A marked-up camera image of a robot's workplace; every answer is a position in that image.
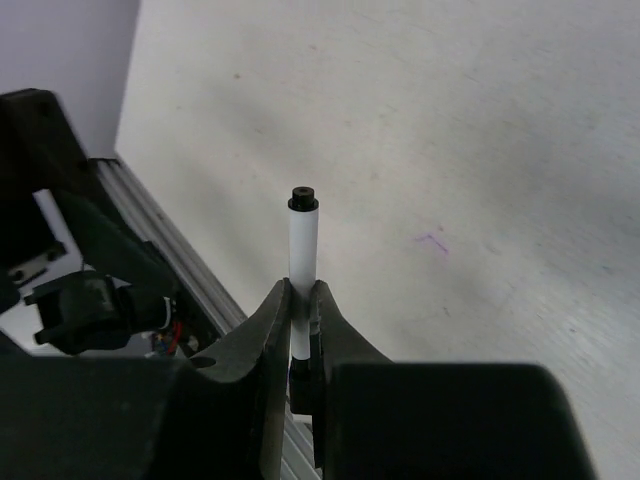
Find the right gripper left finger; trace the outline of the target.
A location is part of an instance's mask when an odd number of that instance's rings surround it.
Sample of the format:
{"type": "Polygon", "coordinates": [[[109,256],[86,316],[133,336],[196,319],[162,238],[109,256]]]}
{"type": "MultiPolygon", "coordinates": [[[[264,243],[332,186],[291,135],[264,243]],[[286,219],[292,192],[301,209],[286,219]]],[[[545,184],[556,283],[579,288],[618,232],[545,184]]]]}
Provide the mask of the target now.
{"type": "Polygon", "coordinates": [[[284,437],[292,288],[281,279],[258,309],[193,358],[214,387],[205,451],[216,479],[278,479],[284,437]]]}

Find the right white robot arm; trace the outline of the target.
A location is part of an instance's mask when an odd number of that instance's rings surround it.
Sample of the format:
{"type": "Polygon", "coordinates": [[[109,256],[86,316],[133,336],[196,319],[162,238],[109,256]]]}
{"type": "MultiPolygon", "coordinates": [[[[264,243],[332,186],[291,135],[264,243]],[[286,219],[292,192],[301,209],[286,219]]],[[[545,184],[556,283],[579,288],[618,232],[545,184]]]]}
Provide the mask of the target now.
{"type": "Polygon", "coordinates": [[[312,415],[326,478],[405,476],[405,429],[361,399],[389,377],[387,359],[315,278],[314,191],[295,188],[288,206],[289,277],[210,355],[83,359],[190,309],[165,259],[115,210],[56,95],[4,94],[1,307],[30,286],[43,320],[36,339],[62,356],[1,341],[2,477],[278,478],[286,409],[312,415]]]}

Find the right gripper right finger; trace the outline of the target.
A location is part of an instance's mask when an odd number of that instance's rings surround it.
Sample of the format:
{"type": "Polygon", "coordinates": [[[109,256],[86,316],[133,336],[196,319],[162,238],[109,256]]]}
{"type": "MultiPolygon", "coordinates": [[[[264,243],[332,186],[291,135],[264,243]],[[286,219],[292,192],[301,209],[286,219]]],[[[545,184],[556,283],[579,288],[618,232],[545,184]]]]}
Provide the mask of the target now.
{"type": "Polygon", "coordinates": [[[327,283],[311,294],[314,460],[324,473],[384,473],[400,398],[398,366],[343,316],[327,283]]]}

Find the white marker black cap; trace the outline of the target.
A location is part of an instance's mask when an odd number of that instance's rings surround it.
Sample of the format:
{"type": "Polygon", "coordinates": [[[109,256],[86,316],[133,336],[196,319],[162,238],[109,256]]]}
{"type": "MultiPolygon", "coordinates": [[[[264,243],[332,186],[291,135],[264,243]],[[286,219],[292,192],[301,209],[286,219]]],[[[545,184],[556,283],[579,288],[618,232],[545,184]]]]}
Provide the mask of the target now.
{"type": "Polygon", "coordinates": [[[313,413],[311,293],[316,282],[319,201],[308,186],[295,187],[289,209],[289,282],[291,297],[290,408],[294,415],[313,413]]]}

